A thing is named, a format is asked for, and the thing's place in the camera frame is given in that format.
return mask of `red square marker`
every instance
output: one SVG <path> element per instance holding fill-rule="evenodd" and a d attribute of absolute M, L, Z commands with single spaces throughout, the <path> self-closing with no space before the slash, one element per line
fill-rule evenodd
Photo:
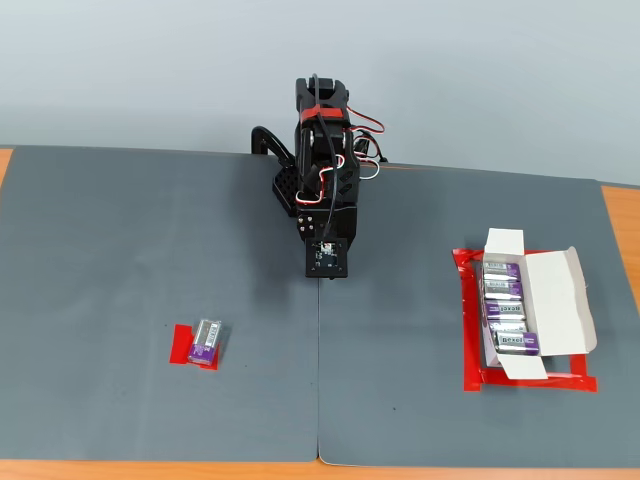
<path fill-rule="evenodd" d="M 211 365 L 200 365 L 191 363 L 189 361 L 189 349 L 193 343 L 193 331 L 189 325 L 176 325 L 173 329 L 173 344 L 171 345 L 171 355 L 169 356 L 169 363 L 176 365 L 197 365 L 205 370 L 217 370 L 218 369 L 218 354 L 220 352 L 220 346 L 216 347 L 216 352 L 213 357 L 213 363 Z"/>

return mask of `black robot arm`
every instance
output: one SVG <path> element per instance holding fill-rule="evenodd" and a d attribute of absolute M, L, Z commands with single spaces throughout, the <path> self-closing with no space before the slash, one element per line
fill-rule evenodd
<path fill-rule="evenodd" d="M 384 127 L 351 110 L 348 100 L 349 92 L 338 80 L 314 75 L 307 83 L 299 78 L 295 156 L 266 128 L 256 127 L 251 133 L 251 152 L 271 151 L 282 165 L 272 189 L 287 214 L 297 219 L 308 277 L 347 276 L 347 251 L 356 236 L 360 162 L 376 164 L 375 175 L 379 171 L 368 149 L 373 144 L 379 154 L 370 132 L 382 133 Z M 381 130 L 353 127 L 349 112 L 373 121 Z M 355 131 L 362 135 L 354 145 Z"/>

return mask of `battery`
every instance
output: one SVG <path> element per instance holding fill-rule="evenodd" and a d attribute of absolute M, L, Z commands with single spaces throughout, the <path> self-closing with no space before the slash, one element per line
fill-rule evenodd
<path fill-rule="evenodd" d="M 495 332 L 494 338 L 499 353 L 537 355 L 540 352 L 538 336 L 532 332 Z"/>
<path fill-rule="evenodd" d="M 484 314 L 488 320 L 524 320 L 524 305 L 517 300 L 486 300 Z"/>
<path fill-rule="evenodd" d="M 527 324 L 522 321 L 501 322 L 500 320 L 489 320 L 489 328 L 492 332 L 526 332 Z"/>
<path fill-rule="evenodd" d="M 200 320 L 196 336 L 189 349 L 189 361 L 203 365 L 211 365 L 218 346 L 221 322 Z"/>
<path fill-rule="evenodd" d="M 485 280 L 484 298 L 490 300 L 522 300 L 522 284 L 520 282 Z"/>
<path fill-rule="evenodd" d="M 517 263 L 483 262 L 482 274 L 485 280 L 520 281 L 520 267 Z"/>

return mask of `red tape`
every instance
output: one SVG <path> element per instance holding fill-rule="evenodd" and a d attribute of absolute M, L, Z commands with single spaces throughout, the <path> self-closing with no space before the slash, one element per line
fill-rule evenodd
<path fill-rule="evenodd" d="M 205 370 L 218 369 L 218 353 L 220 348 L 216 348 L 213 354 L 213 363 L 211 365 L 200 365 L 189 361 L 189 349 L 193 343 L 194 335 L 189 325 L 176 325 L 173 328 L 173 344 L 171 345 L 171 354 L 169 355 L 169 363 L 175 365 L 197 365 Z"/>
<path fill-rule="evenodd" d="M 545 250 L 527 250 L 525 253 L 542 253 Z M 464 355 L 465 392 L 479 392 L 482 385 L 505 387 L 558 388 L 598 393 L 596 377 L 589 375 L 586 355 L 570 355 L 570 373 L 547 372 L 546 380 L 510 380 L 501 368 L 482 366 L 481 332 L 478 287 L 473 261 L 482 261 L 484 250 L 453 250 L 453 259 L 458 267 L 462 284 L 462 348 Z"/>
<path fill-rule="evenodd" d="M 322 115 L 323 118 L 343 118 L 342 109 L 336 107 L 321 107 L 320 105 L 315 105 L 311 108 L 307 108 L 300 113 L 300 123 L 303 123 L 305 120 L 309 118 L 313 118 L 316 115 Z"/>

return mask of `gray table mat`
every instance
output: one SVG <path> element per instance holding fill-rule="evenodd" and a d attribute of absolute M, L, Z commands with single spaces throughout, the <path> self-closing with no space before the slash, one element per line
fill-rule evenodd
<path fill-rule="evenodd" d="M 311 461 L 317 280 L 266 157 L 18 148 L 0 213 L 0 457 Z M 218 372 L 168 363 L 224 322 Z"/>
<path fill-rule="evenodd" d="M 640 466 L 640 321 L 595 181 L 383 170 L 360 189 L 349 278 L 320 282 L 319 452 L 327 463 Z M 453 248 L 490 227 L 528 249 L 576 247 L 598 345 L 599 393 L 463 392 Z M 558 362 L 562 369 L 566 359 Z"/>

